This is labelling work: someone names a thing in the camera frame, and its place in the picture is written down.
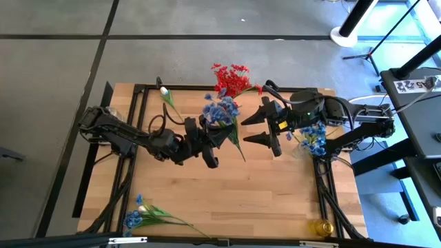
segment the red artificial flower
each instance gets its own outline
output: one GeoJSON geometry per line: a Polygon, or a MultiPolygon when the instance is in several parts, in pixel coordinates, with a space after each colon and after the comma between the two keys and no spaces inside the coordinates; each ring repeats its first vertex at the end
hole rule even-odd
{"type": "Polygon", "coordinates": [[[232,65],[231,67],[233,69],[228,70],[227,66],[222,67],[221,64],[214,64],[212,69],[214,69],[214,74],[218,80],[214,90],[220,92],[223,88],[226,88],[225,96],[234,97],[243,90],[251,88],[252,85],[249,83],[249,77],[244,75],[245,72],[249,72],[248,67],[244,65],[232,65]]]}
{"type": "Polygon", "coordinates": [[[263,93],[263,87],[262,86],[259,86],[258,84],[256,84],[254,87],[258,90],[258,94],[259,95],[261,95],[263,93]]]}
{"type": "Polygon", "coordinates": [[[217,64],[217,63],[215,63],[215,64],[213,64],[213,66],[212,66],[212,70],[215,69],[215,68],[218,68],[218,67],[220,67],[220,66],[222,66],[222,65],[221,65],[221,64],[217,64]]]}

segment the black table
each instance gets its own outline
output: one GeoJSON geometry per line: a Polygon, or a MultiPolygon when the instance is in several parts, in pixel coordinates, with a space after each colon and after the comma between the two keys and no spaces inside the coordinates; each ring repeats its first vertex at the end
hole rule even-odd
{"type": "MultiPolygon", "coordinates": [[[[441,74],[441,71],[436,69],[417,69],[411,73],[409,80],[422,79],[424,81],[424,76],[439,74],[441,74]]],[[[401,80],[394,77],[389,70],[381,72],[381,77],[383,80],[382,84],[396,109],[410,103],[421,95],[421,93],[399,94],[394,81],[401,80]]],[[[425,98],[440,94],[441,92],[431,92],[425,98]]],[[[408,138],[392,145],[389,149],[384,149],[354,164],[354,166],[360,168],[358,174],[369,172],[408,156],[441,158],[441,142],[435,138],[435,135],[441,132],[440,113],[441,97],[417,102],[398,113],[408,138]]]]}
{"type": "MultiPolygon", "coordinates": [[[[413,71],[407,80],[421,79],[423,82],[425,76],[440,74],[441,71],[437,69],[421,68],[413,71]]],[[[408,92],[409,89],[403,89],[402,87],[400,87],[401,92],[398,92],[399,90],[397,90],[394,82],[402,80],[394,77],[390,70],[381,72],[381,77],[382,85],[396,109],[400,109],[400,107],[405,106],[422,94],[404,93],[404,91],[408,92]]],[[[441,95],[441,92],[431,92],[424,99],[437,95],[441,95]]],[[[390,166],[393,162],[404,159],[406,167],[400,169],[395,167],[394,170],[387,173],[398,180],[412,178],[424,207],[430,219],[432,219],[432,208],[441,207],[441,180],[433,168],[434,163],[441,161],[441,142],[435,137],[437,133],[441,132],[441,97],[414,103],[406,110],[399,112],[398,116],[408,138],[354,163],[354,174],[359,176],[379,167],[382,168],[382,171],[386,171],[383,168],[384,165],[390,166]]],[[[418,215],[415,213],[405,186],[402,183],[401,185],[403,190],[397,192],[402,194],[410,219],[418,220],[418,215]]],[[[441,230],[435,225],[434,227],[441,240],[441,230]]]]}
{"type": "MultiPolygon", "coordinates": [[[[431,220],[433,220],[433,207],[441,207],[441,180],[433,168],[433,164],[437,161],[441,160],[434,161],[418,157],[404,158],[405,168],[407,168],[431,220]]],[[[433,228],[435,228],[436,234],[441,240],[441,228],[435,225],[433,225],[433,228]]]]}

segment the wooden table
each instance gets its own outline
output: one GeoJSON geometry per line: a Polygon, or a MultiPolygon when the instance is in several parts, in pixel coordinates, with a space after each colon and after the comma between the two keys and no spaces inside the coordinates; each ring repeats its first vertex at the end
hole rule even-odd
{"type": "MultiPolygon", "coordinates": [[[[133,87],[134,84],[117,83],[114,89],[110,105],[124,116],[129,112],[133,87]]],[[[330,89],[319,89],[319,92],[335,95],[330,89]]],[[[205,93],[207,92],[174,90],[173,99],[177,110],[182,116],[197,118],[203,106],[209,103],[203,98],[205,93]]],[[[153,116],[162,114],[163,101],[159,94],[158,90],[149,91],[143,121],[144,131],[147,131],[153,116]]],[[[290,96],[289,93],[282,95],[286,99],[290,96]]],[[[257,93],[243,94],[236,101],[241,105],[239,123],[251,116],[261,104],[257,93]]],[[[169,112],[173,118],[178,118],[170,107],[169,112]]],[[[139,107],[135,113],[134,125],[139,107]]],[[[156,129],[159,125],[160,121],[155,122],[153,128],[156,129]]],[[[177,126],[171,121],[167,122],[167,128],[177,134],[185,133],[183,126],[177,126]]],[[[267,125],[262,123],[239,126],[239,129],[241,139],[267,131],[267,125]]],[[[328,127],[327,131],[334,130],[335,127],[328,127]]],[[[343,130],[339,127],[328,138],[335,138],[342,133],[343,130]]],[[[297,146],[295,140],[288,141],[283,135],[279,136],[279,140],[283,150],[279,157],[274,157],[271,150],[263,145],[241,141],[247,162],[243,161],[239,151],[226,140],[220,149],[214,150],[220,161],[217,169],[207,168],[201,157],[186,160],[184,166],[175,165],[171,161],[160,162],[140,147],[128,210],[136,209],[135,199],[138,194],[142,194],[149,203],[194,224],[212,237],[320,239],[308,228],[310,220],[320,218],[312,160],[308,156],[292,156],[297,146]]],[[[109,152],[110,147],[100,147],[96,157],[100,158],[109,152]]],[[[349,160],[347,154],[342,153],[340,156],[349,160]]],[[[111,156],[94,166],[78,225],[79,231],[89,227],[109,201],[117,160],[117,156],[111,156]]],[[[336,161],[333,162],[333,170],[341,209],[357,230],[367,236],[351,168],[336,161]]],[[[114,213],[113,230],[118,218],[118,205],[114,213]]],[[[134,234],[201,237],[189,227],[176,225],[141,227],[134,234]]]]}

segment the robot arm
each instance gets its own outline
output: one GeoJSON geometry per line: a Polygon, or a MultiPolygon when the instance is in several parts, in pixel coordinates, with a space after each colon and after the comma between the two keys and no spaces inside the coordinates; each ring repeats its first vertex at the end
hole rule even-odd
{"type": "Polygon", "coordinates": [[[262,106],[257,112],[244,120],[242,125],[257,123],[268,124],[269,133],[263,132],[243,140],[266,145],[272,149],[274,156],[282,154],[277,136],[282,132],[293,132],[298,128],[309,127],[321,121],[325,125],[338,126],[349,122],[352,131],[335,140],[327,140],[325,150],[328,155],[338,154],[344,147],[351,147],[367,137],[388,137],[394,132],[393,114],[389,104],[354,105],[350,102],[334,97],[324,96],[321,93],[304,90],[293,93],[289,100],[283,99],[277,93],[277,86],[267,81],[264,88],[277,99],[283,102],[282,107],[277,101],[269,101],[267,96],[262,97],[262,106]],[[353,129],[355,121],[362,125],[353,129]]]}
{"type": "Polygon", "coordinates": [[[118,120],[103,107],[89,107],[79,121],[80,134],[83,137],[85,134],[99,137],[94,138],[93,141],[103,139],[110,142],[112,151],[124,157],[132,156],[136,145],[140,145],[159,161],[170,159],[177,165],[183,165],[184,160],[197,157],[202,152],[208,167],[218,167],[218,159],[214,157],[213,148],[221,146],[233,127],[211,126],[201,115],[199,123],[202,128],[199,128],[196,126],[195,118],[187,117],[184,123],[178,123],[185,126],[186,135],[181,136],[165,128],[165,118],[168,116],[165,104],[163,109],[164,115],[161,116],[164,121],[163,126],[160,130],[148,134],[118,120]]]}

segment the metal bracket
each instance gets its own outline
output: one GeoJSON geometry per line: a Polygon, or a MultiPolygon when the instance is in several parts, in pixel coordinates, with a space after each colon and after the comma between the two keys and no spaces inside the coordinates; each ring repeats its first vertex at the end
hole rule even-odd
{"type": "Polygon", "coordinates": [[[117,244],[132,244],[147,242],[147,237],[135,237],[135,238],[109,238],[109,245],[117,244]]]}
{"type": "Polygon", "coordinates": [[[300,241],[301,247],[314,247],[314,248],[338,248],[337,243],[329,242],[314,242],[314,241],[300,241]]]}
{"type": "Polygon", "coordinates": [[[218,239],[219,247],[229,247],[229,239],[228,238],[219,238],[218,239]]]}

